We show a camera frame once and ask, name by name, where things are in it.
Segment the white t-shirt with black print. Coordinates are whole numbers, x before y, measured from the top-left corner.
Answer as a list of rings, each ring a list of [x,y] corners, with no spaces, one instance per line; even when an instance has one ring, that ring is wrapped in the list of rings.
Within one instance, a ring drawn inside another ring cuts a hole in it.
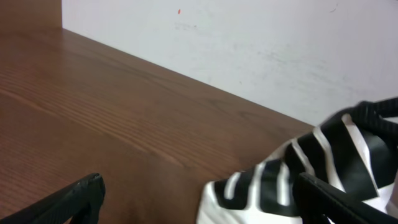
[[[394,217],[397,99],[362,101],[283,143],[246,171],[207,183],[196,222],[301,223],[293,185],[306,173]]]

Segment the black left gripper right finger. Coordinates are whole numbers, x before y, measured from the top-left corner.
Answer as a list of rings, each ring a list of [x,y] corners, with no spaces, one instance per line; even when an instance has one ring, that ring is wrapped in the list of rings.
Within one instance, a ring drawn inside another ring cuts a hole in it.
[[[303,224],[397,224],[396,218],[308,173],[296,178],[292,191]]]

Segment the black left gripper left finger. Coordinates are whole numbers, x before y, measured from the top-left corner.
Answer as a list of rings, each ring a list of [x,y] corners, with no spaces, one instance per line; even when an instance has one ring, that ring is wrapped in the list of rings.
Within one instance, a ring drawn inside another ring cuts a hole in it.
[[[92,173],[42,200],[1,219],[3,224],[97,224],[106,188],[101,174]]]

